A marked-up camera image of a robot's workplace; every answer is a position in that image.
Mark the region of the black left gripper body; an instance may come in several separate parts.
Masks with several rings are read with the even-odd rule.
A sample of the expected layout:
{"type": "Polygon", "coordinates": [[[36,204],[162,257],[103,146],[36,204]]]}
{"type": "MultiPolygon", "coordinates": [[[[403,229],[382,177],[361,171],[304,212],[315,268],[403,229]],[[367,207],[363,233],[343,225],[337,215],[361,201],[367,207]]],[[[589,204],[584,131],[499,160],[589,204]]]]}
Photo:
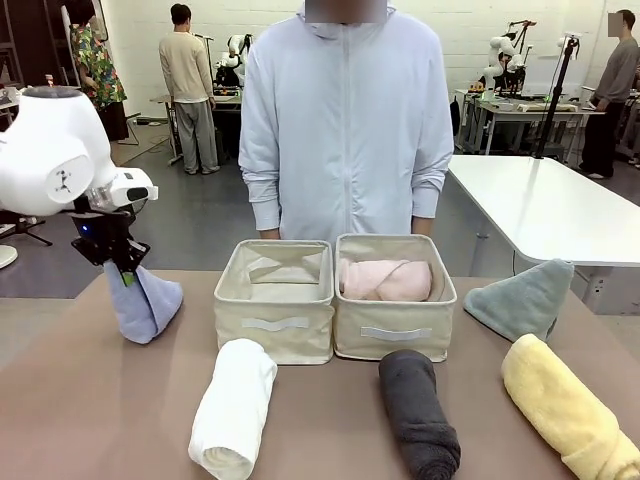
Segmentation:
{"type": "Polygon", "coordinates": [[[150,246],[138,242],[129,228],[136,220],[133,209],[71,216],[78,237],[72,246],[90,263],[104,266],[111,262],[120,273],[135,273],[150,246]]]}

